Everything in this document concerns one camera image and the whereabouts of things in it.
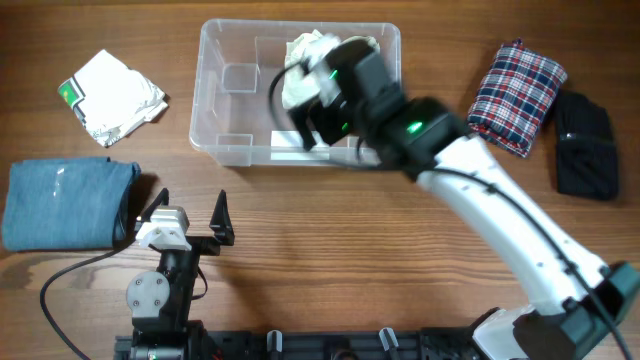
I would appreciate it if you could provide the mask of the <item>plaid shirt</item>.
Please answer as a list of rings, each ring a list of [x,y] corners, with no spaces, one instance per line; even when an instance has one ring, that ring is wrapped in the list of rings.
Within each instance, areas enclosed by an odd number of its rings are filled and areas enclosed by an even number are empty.
[[[560,63],[521,39],[504,43],[480,82],[467,124],[486,141],[526,158],[567,80]]]

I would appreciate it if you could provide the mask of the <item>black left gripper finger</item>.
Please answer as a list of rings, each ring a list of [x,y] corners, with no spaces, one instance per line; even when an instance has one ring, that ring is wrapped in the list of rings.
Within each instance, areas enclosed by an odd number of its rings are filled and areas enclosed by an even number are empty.
[[[229,214],[227,194],[225,190],[221,190],[217,197],[215,208],[209,222],[209,228],[213,232],[214,239],[220,245],[234,245],[235,233]]]
[[[136,218],[137,223],[149,222],[152,214],[159,206],[167,206],[169,204],[169,190],[163,188],[151,204]]]

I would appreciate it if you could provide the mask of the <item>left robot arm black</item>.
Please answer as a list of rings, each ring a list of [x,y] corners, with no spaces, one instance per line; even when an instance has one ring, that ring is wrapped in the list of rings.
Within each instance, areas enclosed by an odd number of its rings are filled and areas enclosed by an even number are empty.
[[[235,234],[230,220],[227,194],[221,191],[209,221],[211,236],[189,236],[184,208],[169,204],[164,188],[135,224],[135,240],[160,254],[154,271],[136,275],[126,290],[133,333],[118,337],[116,359],[222,359],[222,349],[208,335],[200,320],[191,320],[191,303],[203,256],[218,256],[223,246],[232,246]]]

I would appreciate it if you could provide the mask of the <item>cream cloth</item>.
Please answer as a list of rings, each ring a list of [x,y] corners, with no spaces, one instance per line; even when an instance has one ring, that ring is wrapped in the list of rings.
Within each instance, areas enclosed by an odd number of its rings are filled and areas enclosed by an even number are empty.
[[[324,34],[315,29],[311,33],[302,33],[295,40],[287,42],[284,65],[289,67],[301,62],[306,49],[322,37]],[[305,75],[300,67],[296,67],[285,74],[281,93],[282,106],[285,110],[291,110],[314,98],[319,91],[316,80],[311,75]]]

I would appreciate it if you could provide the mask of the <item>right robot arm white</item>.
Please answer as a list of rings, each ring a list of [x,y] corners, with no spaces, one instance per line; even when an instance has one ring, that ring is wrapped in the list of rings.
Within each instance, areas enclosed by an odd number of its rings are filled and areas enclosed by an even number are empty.
[[[497,309],[471,339],[488,359],[581,359],[618,326],[639,293],[628,263],[607,265],[564,232],[441,102],[408,98],[367,40],[324,35],[288,59],[314,89],[290,110],[305,150],[348,135],[441,198],[501,257],[528,302]]]

